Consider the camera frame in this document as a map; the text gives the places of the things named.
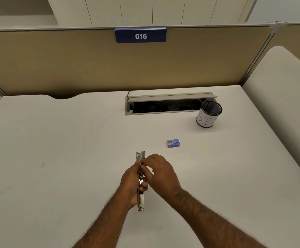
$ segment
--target hairy forearm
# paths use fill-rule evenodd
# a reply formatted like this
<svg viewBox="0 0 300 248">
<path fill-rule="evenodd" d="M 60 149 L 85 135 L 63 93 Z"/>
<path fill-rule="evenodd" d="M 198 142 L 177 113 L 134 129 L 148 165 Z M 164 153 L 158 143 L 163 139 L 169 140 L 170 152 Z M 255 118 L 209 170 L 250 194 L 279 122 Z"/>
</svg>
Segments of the hairy forearm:
<svg viewBox="0 0 300 248">
<path fill-rule="evenodd" d="M 187 221 L 204 247 L 264 248 L 183 189 L 177 189 L 168 203 Z"/>
<path fill-rule="evenodd" d="M 73 248 L 115 248 L 129 208 L 130 204 L 118 189 Z"/>
</svg>

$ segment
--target blue sign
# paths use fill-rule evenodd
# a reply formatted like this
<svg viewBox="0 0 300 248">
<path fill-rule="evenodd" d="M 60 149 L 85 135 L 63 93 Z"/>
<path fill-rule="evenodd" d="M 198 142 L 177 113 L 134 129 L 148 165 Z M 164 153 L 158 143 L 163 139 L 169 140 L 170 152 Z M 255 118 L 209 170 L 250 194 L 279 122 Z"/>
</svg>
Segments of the blue sign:
<svg viewBox="0 0 300 248">
<path fill-rule="evenodd" d="M 117 43 L 158 43 L 166 41 L 166 28 L 115 29 Z"/>
</svg>

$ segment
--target right hand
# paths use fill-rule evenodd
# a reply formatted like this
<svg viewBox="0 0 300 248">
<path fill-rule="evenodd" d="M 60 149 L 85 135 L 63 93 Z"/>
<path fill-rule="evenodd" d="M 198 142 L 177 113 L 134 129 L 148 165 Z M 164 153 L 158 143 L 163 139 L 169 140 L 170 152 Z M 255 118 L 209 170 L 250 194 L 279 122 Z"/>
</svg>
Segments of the right hand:
<svg viewBox="0 0 300 248">
<path fill-rule="evenodd" d="M 180 182 L 171 164 L 158 154 L 152 154 L 145 158 L 144 164 L 141 168 L 148 180 L 148 184 L 165 201 L 169 201 L 181 189 Z M 152 175 L 147 166 L 152 168 L 154 175 Z"/>
</svg>

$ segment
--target left hand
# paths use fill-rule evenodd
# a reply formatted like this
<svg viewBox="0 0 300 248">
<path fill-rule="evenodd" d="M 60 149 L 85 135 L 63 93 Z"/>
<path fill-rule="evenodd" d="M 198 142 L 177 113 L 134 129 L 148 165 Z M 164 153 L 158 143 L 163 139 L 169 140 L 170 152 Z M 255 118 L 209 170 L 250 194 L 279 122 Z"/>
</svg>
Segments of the left hand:
<svg viewBox="0 0 300 248">
<path fill-rule="evenodd" d="M 129 167 L 123 177 L 121 178 L 121 182 L 118 190 L 124 193 L 125 197 L 130 202 L 130 208 L 133 208 L 137 204 L 137 190 L 141 192 L 145 192 L 148 190 L 148 183 L 146 178 L 143 178 L 143 183 L 139 187 L 138 180 L 138 169 L 140 168 L 140 161 L 136 161 L 131 167 Z"/>
</svg>

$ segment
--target hand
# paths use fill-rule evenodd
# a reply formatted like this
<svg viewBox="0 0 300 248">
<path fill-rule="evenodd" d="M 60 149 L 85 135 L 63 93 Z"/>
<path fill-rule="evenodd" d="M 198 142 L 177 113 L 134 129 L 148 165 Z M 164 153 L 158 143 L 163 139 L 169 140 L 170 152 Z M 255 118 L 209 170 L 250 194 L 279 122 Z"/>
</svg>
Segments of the hand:
<svg viewBox="0 0 300 248">
<path fill-rule="evenodd" d="M 118 188 L 118 191 L 122 192 L 124 194 L 124 197 L 126 197 L 128 202 L 130 203 L 130 209 L 137 204 L 137 190 L 139 189 L 141 192 L 145 192 L 148 190 L 148 183 L 146 178 L 143 179 L 142 185 L 139 186 L 139 167 L 139 161 L 136 161 L 135 164 L 129 167 L 123 174 Z"/>
<path fill-rule="evenodd" d="M 153 154 L 144 159 L 144 165 L 141 166 L 143 173 L 152 189 L 165 201 L 181 189 L 180 182 L 174 172 L 173 167 L 165 160 L 163 156 Z M 152 168 L 154 175 L 146 167 Z"/>
</svg>

